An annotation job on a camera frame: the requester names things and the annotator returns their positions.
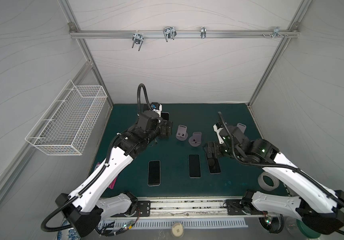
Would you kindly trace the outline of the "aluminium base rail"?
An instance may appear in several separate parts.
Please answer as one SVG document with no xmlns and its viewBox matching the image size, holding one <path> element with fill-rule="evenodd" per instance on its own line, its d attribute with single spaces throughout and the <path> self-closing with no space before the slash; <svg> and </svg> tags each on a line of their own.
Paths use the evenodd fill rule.
<svg viewBox="0 0 344 240">
<path fill-rule="evenodd" d="M 115 218 L 113 215 L 126 212 L 132 203 L 137 201 L 150 201 L 150 218 L 224 218 L 228 215 L 226 200 L 244 199 L 242 197 L 202 197 L 202 198 L 136 198 L 132 199 L 126 194 L 116 197 L 98 199 L 96 203 L 82 207 L 82 211 L 98 207 L 103 210 L 102 220 Z M 298 197 L 281 197 L 257 193 L 257 199 L 251 201 L 253 206 L 262 212 L 272 215 L 283 215 L 300 219 L 296 211 L 301 200 Z"/>
</svg>

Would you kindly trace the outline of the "aluminium top crossbar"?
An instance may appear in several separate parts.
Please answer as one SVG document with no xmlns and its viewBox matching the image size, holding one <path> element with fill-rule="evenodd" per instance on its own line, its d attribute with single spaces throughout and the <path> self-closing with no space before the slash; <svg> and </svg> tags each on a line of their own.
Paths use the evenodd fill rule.
<svg viewBox="0 0 344 240">
<path fill-rule="evenodd" d="M 205 39 L 241 39 L 241 38 L 264 38 L 262 34 L 268 35 L 273 30 L 209 30 Z M 175 39 L 201 39 L 201 29 L 198 30 L 176 30 Z M 281 30 L 288 34 L 289 38 L 297 38 L 301 33 L 299 31 Z M 70 33 L 73 39 L 131 39 L 133 34 L 139 33 L 144 39 L 163 39 L 162 30 L 145 31 L 76 31 Z"/>
</svg>

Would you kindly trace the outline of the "purple snack packet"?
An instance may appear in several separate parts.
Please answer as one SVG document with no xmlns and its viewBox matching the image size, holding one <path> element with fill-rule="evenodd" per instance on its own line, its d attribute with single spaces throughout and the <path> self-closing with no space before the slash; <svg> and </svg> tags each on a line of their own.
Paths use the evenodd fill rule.
<svg viewBox="0 0 344 240">
<path fill-rule="evenodd" d="M 96 164 L 96 166 L 95 166 L 95 170 L 97 170 L 98 167 L 99 167 L 100 165 L 101 165 L 101 163 L 98 162 L 98 163 Z M 110 183 L 110 185 L 108 186 L 109 189 L 111 189 L 111 190 L 114 189 L 115 184 L 116 184 L 116 181 L 117 181 L 117 178 L 118 178 L 118 177 L 115 177 L 115 178 L 113 179 L 113 181 Z"/>
</svg>

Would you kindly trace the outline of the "grey round phone stand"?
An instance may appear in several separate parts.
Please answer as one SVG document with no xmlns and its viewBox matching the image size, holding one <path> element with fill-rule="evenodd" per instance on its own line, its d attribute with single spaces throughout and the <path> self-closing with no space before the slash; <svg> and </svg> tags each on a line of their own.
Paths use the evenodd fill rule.
<svg viewBox="0 0 344 240">
<path fill-rule="evenodd" d="M 247 126 L 241 123 L 237 124 L 237 127 L 241 130 L 241 132 L 244 134 L 246 131 Z"/>
</svg>

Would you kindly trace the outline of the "metal clamp small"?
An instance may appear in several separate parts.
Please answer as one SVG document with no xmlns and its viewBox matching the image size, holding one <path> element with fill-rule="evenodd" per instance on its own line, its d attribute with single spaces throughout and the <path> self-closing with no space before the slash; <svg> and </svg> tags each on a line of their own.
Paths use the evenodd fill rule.
<svg viewBox="0 0 344 240">
<path fill-rule="evenodd" d="M 201 39 L 205 39 L 207 35 L 206 27 L 201 27 Z"/>
</svg>

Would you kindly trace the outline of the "blue white ceramic plate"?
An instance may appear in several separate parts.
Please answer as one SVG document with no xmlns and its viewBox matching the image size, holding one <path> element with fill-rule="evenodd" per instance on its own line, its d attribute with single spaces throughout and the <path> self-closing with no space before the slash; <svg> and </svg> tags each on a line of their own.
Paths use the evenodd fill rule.
<svg viewBox="0 0 344 240">
<path fill-rule="evenodd" d="M 82 238 L 74 228 L 59 231 L 56 240 L 81 240 Z"/>
</svg>

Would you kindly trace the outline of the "metal u-bolt clamp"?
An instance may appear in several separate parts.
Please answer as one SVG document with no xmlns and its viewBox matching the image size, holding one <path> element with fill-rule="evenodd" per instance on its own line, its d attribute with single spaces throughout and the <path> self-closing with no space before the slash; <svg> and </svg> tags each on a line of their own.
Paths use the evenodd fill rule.
<svg viewBox="0 0 344 240">
<path fill-rule="evenodd" d="M 132 49 L 134 48 L 135 45 L 138 45 L 138 51 L 141 50 L 141 47 L 142 47 L 142 44 L 144 42 L 144 37 L 143 35 L 139 34 L 139 33 L 135 33 L 133 34 L 133 37 L 132 37 Z"/>
<path fill-rule="evenodd" d="M 169 39 L 174 40 L 177 32 L 175 27 L 166 27 L 163 29 L 163 34 L 165 37 L 166 42 L 169 41 Z"/>
</svg>

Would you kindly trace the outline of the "metal u-bolt clamp left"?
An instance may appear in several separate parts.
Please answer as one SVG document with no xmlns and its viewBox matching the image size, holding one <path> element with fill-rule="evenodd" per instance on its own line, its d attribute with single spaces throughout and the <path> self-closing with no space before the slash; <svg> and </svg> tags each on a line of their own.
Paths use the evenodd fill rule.
<svg viewBox="0 0 344 240">
<path fill-rule="evenodd" d="M 138 51 L 141 50 L 141 47 L 142 47 L 142 44 L 144 42 L 144 37 L 143 35 L 139 34 L 139 33 L 135 33 L 133 34 L 133 37 L 132 37 L 132 49 L 134 48 L 135 45 L 138 45 Z"/>
</svg>

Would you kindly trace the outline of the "metal u-bolt clamp middle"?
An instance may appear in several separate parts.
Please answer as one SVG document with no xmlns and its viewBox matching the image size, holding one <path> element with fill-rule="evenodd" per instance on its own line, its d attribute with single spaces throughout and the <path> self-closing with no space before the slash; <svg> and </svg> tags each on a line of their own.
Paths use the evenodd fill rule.
<svg viewBox="0 0 344 240">
<path fill-rule="evenodd" d="M 174 40 L 177 32 L 175 27 L 166 27 L 163 29 L 163 34 L 165 37 L 166 42 L 169 41 L 169 39 Z"/>
</svg>

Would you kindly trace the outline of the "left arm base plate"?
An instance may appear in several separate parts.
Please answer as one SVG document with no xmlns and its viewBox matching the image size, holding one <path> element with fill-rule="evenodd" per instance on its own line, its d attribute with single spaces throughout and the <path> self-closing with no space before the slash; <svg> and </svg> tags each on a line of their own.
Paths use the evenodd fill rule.
<svg viewBox="0 0 344 240">
<path fill-rule="evenodd" d="M 149 217 L 151 210 L 151 202 L 150 201 L 137 201 L 132 203 L 129 209 L 121 214 L 113 215 L 113 217 Z"/>
</svg>

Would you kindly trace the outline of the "purple edged black phone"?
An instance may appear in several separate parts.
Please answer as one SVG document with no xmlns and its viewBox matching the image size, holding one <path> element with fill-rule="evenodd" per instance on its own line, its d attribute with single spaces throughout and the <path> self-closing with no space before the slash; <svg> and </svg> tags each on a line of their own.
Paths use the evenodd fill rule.
<svg viewBox="0 0 344 240">
<path fill-rule="evenodd" d="M 208 165 L 208 169 L 209 169 L 210 174 L 220 174 L 221 173 L 220 163 L 219 163 L 219 160 L 217 158 L 206 156 L 206 161 L 207 161 L 207 165 Z"/>
</svg>

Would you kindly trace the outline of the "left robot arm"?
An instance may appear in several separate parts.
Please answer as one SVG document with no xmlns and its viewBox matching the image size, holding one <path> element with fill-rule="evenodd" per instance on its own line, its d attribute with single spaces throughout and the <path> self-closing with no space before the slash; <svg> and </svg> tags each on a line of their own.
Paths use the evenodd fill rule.
<svg viewBox="0 0 344 240">
<path fill-rule="evenodd" d="M 153 140 L 170 137 L 171 127 L 171 121 L 163 119 L 160 110 L 140 113 L 134 125 L 113 139 L 106 158 L 98 168 L 71 193 L 57 197 L 59 212 L 69 224 L 54 230 L 58 232 L 73 228 L 80 237 L 85 237 L 104 218 L 120 214 L 132 216 L 136 212 L 138 199 L 130 192 L 107 199 L 101 199 L 101 196 L 120 172 L 145 151 Z"/>
</svg>

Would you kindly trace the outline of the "white tape roll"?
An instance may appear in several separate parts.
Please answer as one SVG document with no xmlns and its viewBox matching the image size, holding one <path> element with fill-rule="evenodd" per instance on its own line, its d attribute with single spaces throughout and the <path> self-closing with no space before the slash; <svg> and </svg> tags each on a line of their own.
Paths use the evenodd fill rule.
<svg viewBox="0 0 344 240">
<path fill-rule="evenodd" d="M 275 176 L 263 172 L 258 177 L 258 184 L 263 190 L 270 192 L 279 187 L 280 181 Z"/>
</svg>

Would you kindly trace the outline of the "small round beige container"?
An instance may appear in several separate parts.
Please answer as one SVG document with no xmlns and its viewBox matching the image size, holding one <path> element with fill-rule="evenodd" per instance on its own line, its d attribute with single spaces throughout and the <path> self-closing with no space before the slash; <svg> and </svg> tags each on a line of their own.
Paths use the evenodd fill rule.
<svg viewBox="0 0 344 240">
<path fill-rule="evenodd" d="M 180 222 L 173 223 L 171 227 L 172 236 L 175 238 L 181 238 L 184 235 L 184 226 Z"/>
</svg>

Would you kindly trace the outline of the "metal bracket right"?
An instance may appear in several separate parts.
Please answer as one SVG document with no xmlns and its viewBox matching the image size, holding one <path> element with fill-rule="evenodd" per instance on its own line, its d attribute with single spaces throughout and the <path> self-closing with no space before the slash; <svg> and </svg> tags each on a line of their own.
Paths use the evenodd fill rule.
<svg viewBox="0 0 344 240">
<path fill-rule="evenodd" d="M 268 34 L 268 35 L 265 35 L 265 34 L 262 34 L 262 36 L 264 38 L 271 38 L 271 39 L 275 39 L 275 38 L 281 38 L 281 39 L 284 39 L 284 38 L 288 38 L 289 35 L 286 34 L 286 33 L 282 33 L 280 28 L 279 27 L 276 27 L 274 28 L 274 30 L 272 31 L 272 33 Z"/>
</svg>

